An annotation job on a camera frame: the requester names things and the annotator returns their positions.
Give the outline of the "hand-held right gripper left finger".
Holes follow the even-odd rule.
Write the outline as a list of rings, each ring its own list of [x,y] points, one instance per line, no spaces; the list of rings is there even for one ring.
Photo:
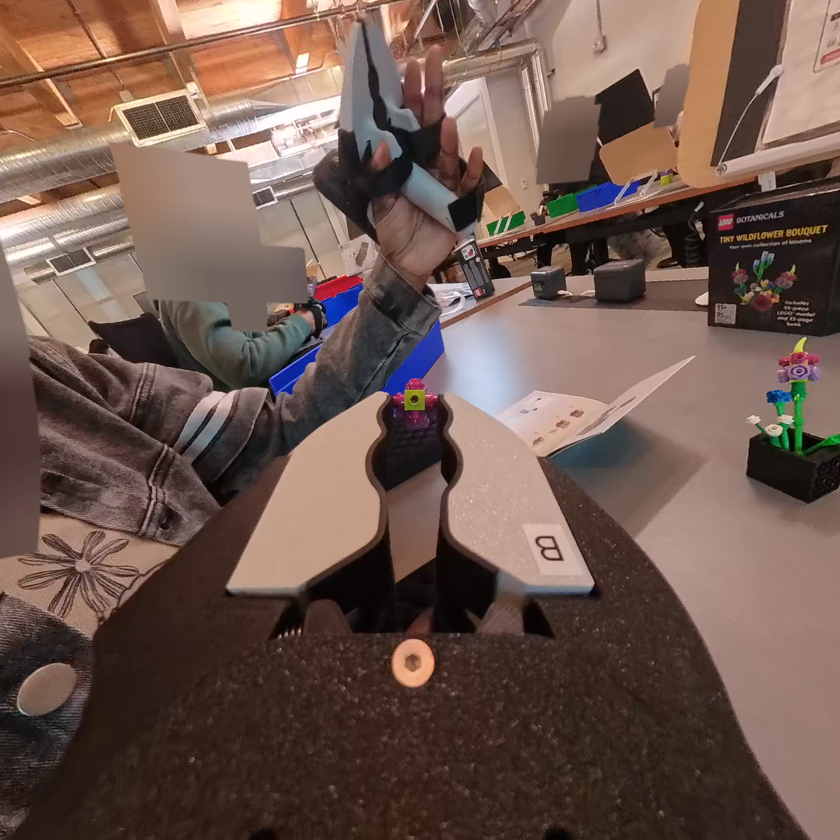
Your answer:
[[[391,397],[376,392],[320,426],[290,454],[226,584],[231,595],[304,595],[385,536],[372,470]]]

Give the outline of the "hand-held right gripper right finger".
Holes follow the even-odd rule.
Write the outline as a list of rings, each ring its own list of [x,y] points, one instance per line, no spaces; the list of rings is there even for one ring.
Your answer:
[[[438,405],[438,629],[555,634],[546,605],[585,599],[596,582],[543,462],[466,399]]]

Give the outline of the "pink purple toy flower head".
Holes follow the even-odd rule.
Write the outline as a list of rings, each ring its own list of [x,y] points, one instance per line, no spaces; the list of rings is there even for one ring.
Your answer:
[[[408,432],[419,432],[438,421],[438,395],[420,379],[412,379],[392,398],[392,417]]]

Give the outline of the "wood-edged grey desk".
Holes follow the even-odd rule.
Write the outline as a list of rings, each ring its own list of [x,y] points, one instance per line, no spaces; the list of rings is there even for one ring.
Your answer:
[[[468,297],[464,300],[463,305],[457,308],[455,305],[444,308],[439,319],[441,328],[444,329],[448,325],[455,324],[468,316],[475,314],[485,308],[494,306],[510,297],[519,294],[531,286],[530,276],[501,278],[493,280],[495,291],[489,297],[474,299]]]

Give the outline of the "dark desk mat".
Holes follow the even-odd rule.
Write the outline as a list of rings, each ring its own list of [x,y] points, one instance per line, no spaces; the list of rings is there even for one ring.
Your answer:
[[[645,295],[633,301],[598,301],[594,297],[569,296],[552,300],[531,298],[520,306],[560,310],[695,312],[700,309],[696,299],[707,289],[706,280],[662,280],[647,283]]]

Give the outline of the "person's left hand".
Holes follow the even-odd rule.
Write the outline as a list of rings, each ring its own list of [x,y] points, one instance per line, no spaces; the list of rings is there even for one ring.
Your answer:
[[[441,122],[439,153],[430,172],[449,191],[463,196],[480,183],[484,156],[474,147],[465,168],[460,167],[458,127],[445,115],[443,63],[441,44],[429,48],[423,66],[415,58],[407,61],[403,104],[423,128]],[[412,288],[423,291],[455,248],[456,237],[401,194],[376,198],[372,213],[381,256]]]

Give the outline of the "open instruction booklet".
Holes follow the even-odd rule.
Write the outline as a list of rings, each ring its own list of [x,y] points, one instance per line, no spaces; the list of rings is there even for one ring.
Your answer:
[[[536,456],[550,457],[604,434],[693,360],[690,356],[648,377],[608,404],[582,396],[535,391],[504,409],[497,419]]]

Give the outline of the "blue plastic bin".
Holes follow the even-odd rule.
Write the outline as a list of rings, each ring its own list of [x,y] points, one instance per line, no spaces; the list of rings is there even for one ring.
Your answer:
[[[353,287],[344,293],[323,301],[327,310],[329,319],[329,326],[333,327],[338,324],[351,310],[358,305],[359,296],[363,288],[363,283]]]
[[[274,374],[269,379],[269,389],[273,395],[280,393],[291,393],[295,384],[301,378],[309,364],[312,364],[319,354],[322,343],[317,344],[313,349],[304,351],[303,354],[291,362],[287,367]],[[385,393],[394,395],[403,392],[405,385],[411,380],[423,380],[437,360],[443,355],[445,345],[442,335],[442,326],[437,321],[425,336],[409,354],[404,363],[392,374],[387,383],[382,387]]]

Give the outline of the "ceiling air vent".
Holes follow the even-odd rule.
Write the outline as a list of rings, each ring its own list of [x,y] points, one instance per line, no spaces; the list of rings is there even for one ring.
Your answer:
[[[111,116],[137,146],[179,140],[207,129],[207,122],[187,89],[124,101],[111,109]]]

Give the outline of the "beige floral shirt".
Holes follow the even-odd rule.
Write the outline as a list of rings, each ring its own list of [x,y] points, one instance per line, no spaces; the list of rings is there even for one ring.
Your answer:
[[[164,543],[48,515],[35,552],[1,560],[1,590],[93,637],[175,552]]]

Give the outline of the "dark grey device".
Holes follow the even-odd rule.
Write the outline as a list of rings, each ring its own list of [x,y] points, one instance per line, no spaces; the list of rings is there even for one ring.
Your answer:
[[[594,299],[600,303],[629,303],[644,298],[646,268],[643,259],[611,260],[594,268]]]

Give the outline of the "black office chair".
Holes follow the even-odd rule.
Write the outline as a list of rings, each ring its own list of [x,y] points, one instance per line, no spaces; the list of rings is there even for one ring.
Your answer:
[[[91,331],[117,355],[132,363],[152,363],[177,369],[180,365],[155,315],[119,322],[87,322]]]

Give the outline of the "toy flower bouquet black planter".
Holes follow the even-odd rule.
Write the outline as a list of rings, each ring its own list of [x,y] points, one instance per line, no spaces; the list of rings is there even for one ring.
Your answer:
[[[770,419],[747,417],[749,441],[746,475],[803,503],[838,491],[839,434],[817,436],[806,430],[809,387],[821,377],[821,358],[806,350],[807,338],[778,359],[779,387],[766,392]]]

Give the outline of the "tan display board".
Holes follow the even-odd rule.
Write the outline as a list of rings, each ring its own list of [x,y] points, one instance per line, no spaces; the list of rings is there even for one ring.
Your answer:
[[[700,2],[677,169],[701,191],[838,158],[839,2]]]

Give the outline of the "silver air duct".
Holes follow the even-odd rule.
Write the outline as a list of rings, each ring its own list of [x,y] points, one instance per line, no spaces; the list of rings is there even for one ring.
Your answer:
[[[162,145],[176,151],[193,151],[335,110],[339,100],[339,97],[332,97],[296,106],[239,97],[216,98],[204,104],[195,101],[205,118],[205,131],[145,146]],[[121,123],[112,118],[98,129],[73,129],[55,140],[34,141],[4,151],[1,156],[2,202],[114,172],[116,164],[111,147],[118,144],[134,145]]]

